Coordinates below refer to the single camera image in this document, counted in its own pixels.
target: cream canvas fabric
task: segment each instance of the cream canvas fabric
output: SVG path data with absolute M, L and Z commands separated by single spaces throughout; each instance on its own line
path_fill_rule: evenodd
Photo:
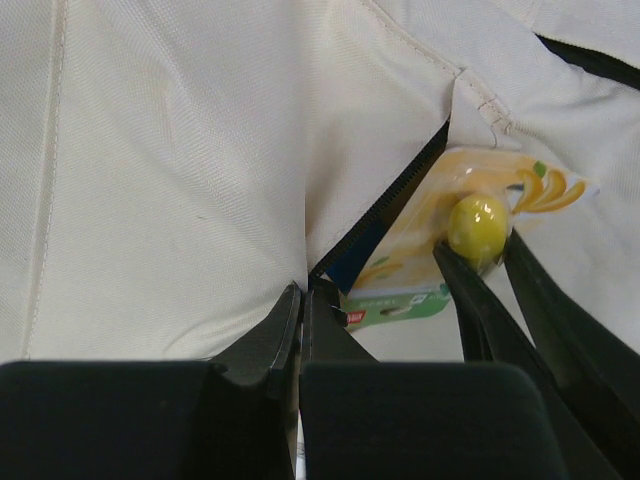
M 452 144 L 600 184 L 526 240 L 640 349 L 640 93 L 534 34 L 637 66 L 640 4 L 596 19 L 578 3 L 6 0 L 0 361 L 219 352 L 306 285 L 449 117 Z M 516 311 L 504 274 L 491 284 Z M 429 359 L 459 357 L 457 335 L 450 307 L 358 338 Z

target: fabric seam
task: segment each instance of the fabric seam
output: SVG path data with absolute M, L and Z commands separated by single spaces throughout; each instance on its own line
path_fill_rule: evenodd
M 66 40 L 66 29 L 67 29 L 67 14 L 69 10 L 69 1 L 63 0 L 63 12 L 62 12 L 62 24 L 61 24 L 61 32 L 60 32 L 60 40 L 58 42 L 57 48 L 59 51 L 59 60 L 58 67 L 55 71 L 57 75 L 56 86 L 55 86 L 55 111 L 54 111 L 54 125 L 53 125 L 53 155 L 51 157 L 51 192 L 49 194 L 49 208 L 47 211 L 47 224 L 45 228 L 44 234 L 44 244 L 43 244 L 43 254 L 42 254 L 42 266 L 40 268 L 40 275 L 38 279 L 38 287 L 36 293 L 35 306 L 33 310 L 33 317 L 31 320 L 31 325 L 29 327 L 28 337 L 27 337 L 27 346 L 26 346 L 26 357 L 31 358 L 31 350 L 33 344 L 33 336 L 35 332 L 36 325 L 38 323 L 38 315 L 40 313 L 40 300 L 42 298 L 42 288 L 44 283 L 44 272 L 45 267 L 47 265 L 47 257 L 49 253 L 49 235 L 51 233 L 51 218 L 53 216 L 53 203 L 55 200 L 55 189 L 56 189 L 56 176 L 58 170 L 58 139 L 59 139 L 59 128 L 60 128 L 60 98 L 62 94 L 62 69 L 64 65 L 64 54 L 65 54 L 65 40 Z
M 380 23 L 380 25 L 382 25 L 382 27 L 388 33 L 390 33 L 396 40 L 400 41 L 404 45 L 414 50 L 418 55 L 420 55 L 429 63 L 436 65 L 437 67 L 441 68 L 445 72 L 449 73 L 454 80 L 455 79 L 460 80 L 459 76 L 462 72 L 465 71 L 464 69 L 457 66 L 453 66 L 453 65 L 442 64 L 438 62 L 436 59 L 432 58 L 428 54 L 427 47 L 425 47 L 422 44 L 422 42 L 418 41 L 413 35 L 407 32 L 400 25 L 398 25 L 398 23 L 395 22 L 393 18 L 391 18 L 386 12 L 384 12 L 384 10 L 382 10 L 378 6 L 378 4 L 376 4 L 375 2 L 372 2 L 371 0 L 356 0 L 356 1 L 366 10 L 368 10 L 369 13 L 371 13 L 374 16 L 374 18 L 378 21 L 378 23 Z M 403 38 L 403 35 L 410 37 L 411 40 L 413 40 L 413 42 L 415 43 L 415 45 L 412 45 L 411 43 L 409 43 L 409 41 L 406 38 Z M 485 100 L 487 102 L 486 105 L 488 105 L 489 108 L 491 108 L 491 110 L 493 110 L 496 115 L 508 121 L 507 117 L 495 105 L 493 105 L 492 102 L 493 100 L 495 100 L 496 98 L 495 96 L 493 98 L 487 97 L 482 92 L 480 92 L 471 82 L 465 81 L 465 80 L 462 80 L 462 81 L 466 83 L 469 86 L 469 88 L 471 88 L 476 93 L 476 95 L 478 95 L 482 100 Z

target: yellow graphic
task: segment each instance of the yellow graphic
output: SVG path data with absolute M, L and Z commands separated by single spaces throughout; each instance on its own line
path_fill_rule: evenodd
M 512 213 L 547 213 L 560 210 L 578 200 L 586 191 L 584 180 L 576 180 L 567 190 L 565 175 L 559 170 L 550 170 L 546 174 L 547 184 L 531 170 L 518 170 L 524 192 Z

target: green label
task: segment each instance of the green label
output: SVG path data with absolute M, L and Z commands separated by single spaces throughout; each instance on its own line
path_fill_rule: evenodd
M 349 316 L 349 329 L 352 330 L 381 323 L 431 317 L 444 310 L 450 298 L 448 289 L 443 287 L 439 291 L 349 299 L 343 309 Z

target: stitching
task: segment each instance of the stitching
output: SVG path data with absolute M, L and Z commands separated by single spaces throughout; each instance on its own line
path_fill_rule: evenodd
M 399 40 L 400 42 L 402 42 L 403 44 L 405 44 L 406 46 L 408 46 L 409 48 L 411 48 L 414 52 L 416 52 L 418 55 L 420 55 L 422 58 L 424 58 L 427 62 L 436 65 L 437 67 L 441 68 L 442 70 L 444 70 L 445 72 L 447 72 L 448 74 L 450 74 L 454 79 L 458 79 L 461 80 L 459 78 L 460 74 L 462 74 L 462 72 L 464 71 L 463 69 L 459 69 L 457 72 L 454 68 L 452 68 L 449 65 L 445 65 L 442 64 L 440 62 L 438 62 L 436 59 L 434 59 L 433 57 L 430 57 L 427 52 L 425 52 L 423 49 L 418 48 L 418 46 L 416 45 L 412 45 L 411 43 L 409 43 L 407 41 L 407 39 L 403 38 L 397 31 L 395 31 L 391 25 L 389 25 L 387 22 L 384 21 L 384 18 L 381 17 L 381 15 L 376 12 L 371 5 L 367 5 L 365 3 L 365 0 L 356 0 L 362 7 L 364 7 L 366 10 L 369 11 L 369 13 L 371 13 L 371 15 L 374 16 L 374 18 L 378 21 L 378 23 L 380 25 L 382 25 L 382 27 L 388 32 L 390 33 L 396 40 Z M 504 118 L 506 120 L 506 117 L 502 114 L 502 112 L 500 112 L 495 105 L 492 105 L 492 99 L 488 99 L 486 95 L 484 95 L 482 92 L 480 92 L 474 85 L 473 83 L 469 82 L 469 81 L 465 81 L 465 80 L 461 80 L 463 81 L 465 84 L 467 84 L 480 98 L 482 98 L 483 100 L 487 100 L 487 105 L 489 106 L 489 108 L 491 108 L 491 110 L 493 110 L 495 112 L 496 115 L 500 116 L 501 118 Z
M 31 348 L 33 343 L 33 334 L 38 322 L 38 314 L 40 313 L 40 299 L 42 298 L 42 285 L 44 283 L 44 271 L 47 265 L 47 257 L 49 253 L 49 234 L 51 232 L 51 217 L 53 216 L 53 202 L 55 200 L 55 188 L 56 188 L 56 175 L 58 170 L 58 138 L 60 128 L 60 97 L 62 93 L 62 67 L 64 64 L 64 52 L 65 52 L 65 39 L 67 28 L 67 14 L 69 11 L 69 1 L 64 1 L 64 9 L 62 13 L 62 27 L 60 33 L 60 42 L 58 43 L 58 49 L 60 51 L 60 60 L 58 61 L 57 70 L 57 85 L 56 85 L 56 109 L 54 113 L 54 137 L 53 137 L 53 156 L 51 159 L 52 172 L 51 172 L 51 193 L 49 196 L 49 211 L 47 212 L 47 227 L 44 234 L 44 252 L 42 256 L 42 268 L 40 269 L 40 278 L 38 280 L 38 290 L 36 295 L 35 308 L 33 311 L 33 319 L 31 321 L 31 327 L 29 329 L 29 337 L 27 340 L 26 357 L 31 358 Z

